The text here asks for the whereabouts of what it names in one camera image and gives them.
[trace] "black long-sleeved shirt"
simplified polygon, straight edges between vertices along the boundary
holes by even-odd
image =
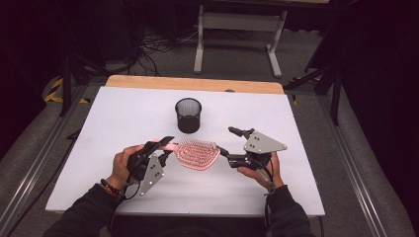
[[[287,186],[279,187],[267,197],[271,210],[273,236],[313,236],[302,207],[293,200]],[[118,204],[98,184],[68,208],[46,230],[44,237],[99,236],[100,229],[112,219]]]

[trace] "metal rail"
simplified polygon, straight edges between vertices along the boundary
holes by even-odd
[[[28,171],[25,178],[21,181],[18,189],[16,190],[8,206],[4,210],[2,216],[0,217],[0,236],[7,236],[8,232],[13,226],[15,219],[18,217],[23,205],[28,199],[28,196],[30,195],[32,189],[37,183],[37,180],[40,177],[41,172],[46,165],[46,162],[49,160],[49,157],[53,151],[53,148],[56,144],[59,135],[61,134],[68,119],[71,117],[74,108],[76,108],[78,102],[82,98],[85,90],[85,86],[79,86],[76,88],[76,90],[74,90],[72,105],[63,117],[58,118],[57,122],[55,123],[52,129],[51,134],[47,138],[40,153],[34,161],[34,164]]]
[[[357,166],[355,165],[354,159],[351,155],[351,152],[348,148],[342,131],[340,130],[339,126],[335,125],[332,117],[330,116],[330,106],[327,102],[326,97],[318,96],[317,100],[320,104],[322,111],[324,112],[327,122],[329,123],[336,143],[340,148],[345,170],[348,173],[349,179],[352,183],[352,187],[354,188],[355,194],[357,195],[358,201],[360,202],[361,208],[363,209],[364,215],[367,219],[367,222],[371,228],[373,235],[377,237],[386,237],[387,234],[385,233],[382,223],[379,220],[370,193],[364,185],[363,179],[361,178],[361,175],[358,172]]]

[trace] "white desk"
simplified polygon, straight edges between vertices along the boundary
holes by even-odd
[[[175,104],[192,97],[203,105],[201,128],[177,128]],[[244,153],[245,138],[229,126],[255,128],[286,144],[281,173],[307,215],[324,215],[290,103],[285,95],[103,87],[63,168],[46,210],[64,211],[94,183],[111,174],[114,155],[153,138],[175,136],[214,141],[230,153]],[[265,189],[228,166],[224,157],[205,171],[181,166],[172,154],[165,176],[144,196],[117,209],[126,215],[263,216]],[[136,187],[127,191],[129,197]]]

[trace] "black mesh cup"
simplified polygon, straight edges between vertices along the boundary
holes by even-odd
[[[201,103],[193,98],[185,98],[176,103],[178,127],[184,133],[194,133],[200,129]]]

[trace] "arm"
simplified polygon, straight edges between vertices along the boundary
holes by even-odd
[[[266,202],[271,210],[271,232],[273,236],[314,236],[310,229],[310,222],[301,205],[293,200],[288,186],[280,174],[280,160],[276,152],[272,153],[271,164],[266,168],[272,173],[275,191],[268,195]],[[269,190],[269,184],[256,171],[246,167],[239,167],[237,171],[243,175],[256,180],[261,186]]]
[[[129,175],[127,159],[141,148],[142,145],[129,147],[115,156],[112,175],[106,180],[108,184],[117,190],[123,190],[124,180]],[[96,184],[73,203],[43,236],[99,236],[100,229],[110,223],[120,203],[109,189]]]

